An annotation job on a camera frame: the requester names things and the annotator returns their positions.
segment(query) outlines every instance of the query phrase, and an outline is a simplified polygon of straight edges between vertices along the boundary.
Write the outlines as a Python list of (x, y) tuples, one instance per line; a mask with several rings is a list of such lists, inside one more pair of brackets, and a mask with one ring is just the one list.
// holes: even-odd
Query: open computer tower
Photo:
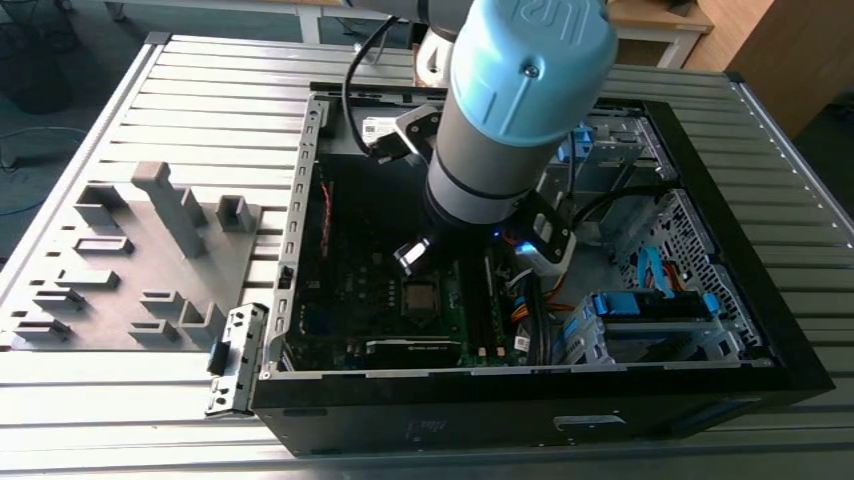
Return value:
[[(497, 232), (482, 256), (398, 272), (426, 165), (369, 160), (341, 88), (313, 90), (274, 302), (230, 314), (210, 415), (255, 413), (295, 455), (537, 447), (685, 437), (833, 388), (668, 104), (601, 99), (573, 132), (573, 165), (557, 155), (544, 175), (566, 211), (625, 186), (677, 188), (580, 225), (554, 293), (574, 310), (550, 314), (537, 365), (508, 286), (518, 246)], [(364, 134), (442, 108), (445, 94), (358, 87)], [(656, 303), (650, 262), (684, 303)]]

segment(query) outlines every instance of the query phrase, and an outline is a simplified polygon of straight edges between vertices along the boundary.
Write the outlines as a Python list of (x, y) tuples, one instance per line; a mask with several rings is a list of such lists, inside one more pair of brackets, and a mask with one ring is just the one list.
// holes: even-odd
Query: light blue robot joint cap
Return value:
[(597, 101), (616, 56), (601, 0), (476, 0), (452, 67), (466, 119), (512, 146), (560, 141)]

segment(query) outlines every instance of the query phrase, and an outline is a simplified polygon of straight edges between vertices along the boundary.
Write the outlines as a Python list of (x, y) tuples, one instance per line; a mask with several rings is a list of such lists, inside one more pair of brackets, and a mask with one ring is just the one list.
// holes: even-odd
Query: metal bracket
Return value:
[(505, 227), (552, 263), (561, 262), (570, 244), (570, 223), (537, 191), (525, 197)]
[(214, 342), (209, 371), (214, 373), (206, 417), (253, 416), (250, 401), (262, 352), (267, 307), (249, 303), (229, 312), (222, 340)]

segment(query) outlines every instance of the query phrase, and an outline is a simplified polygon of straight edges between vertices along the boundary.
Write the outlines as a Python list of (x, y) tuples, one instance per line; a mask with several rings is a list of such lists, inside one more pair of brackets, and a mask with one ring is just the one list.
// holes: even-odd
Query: white label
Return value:
[(396, 117), (369, 117), (362, 122), (362, 138), (365, 143), (374, 142), (384, 135), (396, 131)]
[(532, 348), (532, 340), (525, 337), (517, 337), (517, 340), (513, 342), (513, 348), (522, 352), (528, 352), (529, 348)]

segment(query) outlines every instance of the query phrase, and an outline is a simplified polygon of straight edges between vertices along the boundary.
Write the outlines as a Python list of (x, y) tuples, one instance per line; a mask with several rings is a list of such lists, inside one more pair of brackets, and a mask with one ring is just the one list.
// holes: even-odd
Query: aluminum profile table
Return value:
[[(270, 302), (310, 80), (339, 81), (346, 47), (174, 36), (147, 44), (0, 274), (0, 305), (87, 181), (127, 184), (134, 162), (174, 165), (201, 199), (265, 208), (243, 290)], [(358, 81), (408, 85), (386, 50)], [(854, 466), (854, 229), (748, 87), (720, 74), (616, 67), (606, 96), (672, 103), (837, 383), (792, 408), (665, 443), (297, 460), (257, 419), (207, 421), (207, 355), (0, 353), (0, 472), (153, 471), (183, 477), (848, 477)], [(445, 469), (453, 466), (453, 473)], [(211, 474), (213, 470), (229, 473)]]

